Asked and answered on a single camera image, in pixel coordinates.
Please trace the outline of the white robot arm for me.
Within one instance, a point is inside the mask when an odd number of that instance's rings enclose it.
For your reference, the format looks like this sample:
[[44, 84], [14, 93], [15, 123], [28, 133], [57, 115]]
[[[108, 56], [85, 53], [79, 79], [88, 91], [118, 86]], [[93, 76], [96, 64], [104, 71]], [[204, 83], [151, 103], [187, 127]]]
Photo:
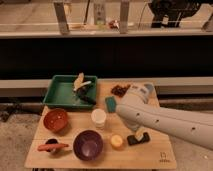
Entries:
[[132, 131], [145, 126], [213, 150], [213, 114], [148, 104], [150, 83], [132, 84], [116, 106], [116, 114]]

